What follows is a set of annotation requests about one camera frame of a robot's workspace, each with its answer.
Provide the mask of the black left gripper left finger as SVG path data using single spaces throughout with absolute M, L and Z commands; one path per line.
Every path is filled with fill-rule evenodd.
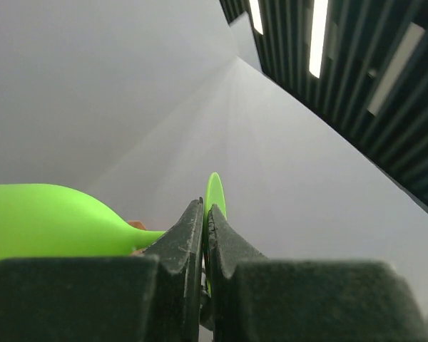
M 137 256 L 0 261 L 0 341 L 197 341 L 203 201 Z

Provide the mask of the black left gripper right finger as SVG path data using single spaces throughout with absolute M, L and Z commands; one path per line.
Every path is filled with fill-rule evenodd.
M 370 260 L 269 259 L 207 218 L 216 341 L 428 341 L 402 276 Z

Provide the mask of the green wine glass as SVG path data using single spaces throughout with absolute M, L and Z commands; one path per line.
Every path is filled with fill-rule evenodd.
M 133 257 L 167 231 L 136 229 L 102 202 L 71 188 L 0 185 L 0 261 Z

